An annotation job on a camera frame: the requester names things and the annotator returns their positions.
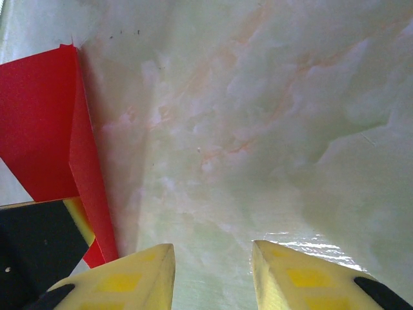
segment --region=marble tile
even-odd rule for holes
[[[81,48],[119,250],[175,244],[174,309],[256,309],[254,239],[413,302],[411,0],[21,3],[0,60]]]

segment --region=black panel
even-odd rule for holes
[[[46,292],[37,302],[26,306],[23,310],[53,310],[74,288],[74,284],[66,284]]]
[[[88,249],[62,201],[0,210],[0,233],[37,296],[69,276]]]
[[[413,310],[402,297],[380,282],[358,276],[354,282],[384,310]]]
[[[37,299],[33,288],[25,282],[16,259],[0,236],[0,309],[13,310]]]

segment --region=yellow edge strip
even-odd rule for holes
[[[83,208],[81,199],[79,197],[65,199],[63,200],[63,203],[66,205],[67,211],[73,218],[77,229],[79,229],[86,243],[91,246],[95,240],[95,234],[86,217],[86,212]]]

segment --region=yellow square marking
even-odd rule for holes
[[[285,253],[282,253],[282,252],[279,252],[279,251],[276,251],[276,250],[272,250],[271,252],[275,257],[286,257]]]
[[[352,305],[347,298],[329,298],[329,297],[319,297],[319,298],[306,298],[310,310],[356,310],[358,307]]]
[[[149,254],[149,255],[146,255],[144,258],[142,258],[142,261],[151,262],[155,258],[156,258],[156,254]]]
[[[287,269],[287,274],[296,287],[332,287],[329,276],[314,269]]]
[[[85,302],[79,310],[123,310],[125,304],[114,302]]]
[[[100,282],[96,287],[96,291],[130,292],[136,288],[141,277],[140,274],[113,274]]]

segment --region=black rubber part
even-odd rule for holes
[[[74,284],[66,284],[46,292],[38,301],[24,307],[23,310],[53,310],[74,288]]]
[[[413,310],[413,307],[384,284],[358,276],[354,282],[384,310]]]
[[[33,302],[38,295],[26,281],[19,266],[15,263],[6,240],[0,232],[0,309],[20,309]]]
[[[0,239],[34,300],[69,276],[88,250],[63,201],[0,210]]]

